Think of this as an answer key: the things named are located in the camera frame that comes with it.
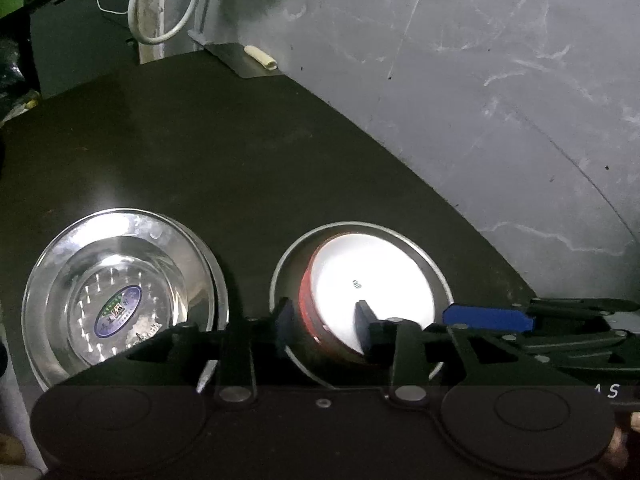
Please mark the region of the right hand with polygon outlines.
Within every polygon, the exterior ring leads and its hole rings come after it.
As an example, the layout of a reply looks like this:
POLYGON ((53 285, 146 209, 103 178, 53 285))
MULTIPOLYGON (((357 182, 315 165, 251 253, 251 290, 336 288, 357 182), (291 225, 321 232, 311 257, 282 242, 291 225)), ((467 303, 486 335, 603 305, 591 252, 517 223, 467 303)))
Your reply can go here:
POLYGON ((640 480, 639 413, 618 413, 608 449, 599 464, 603 479, 640 480))

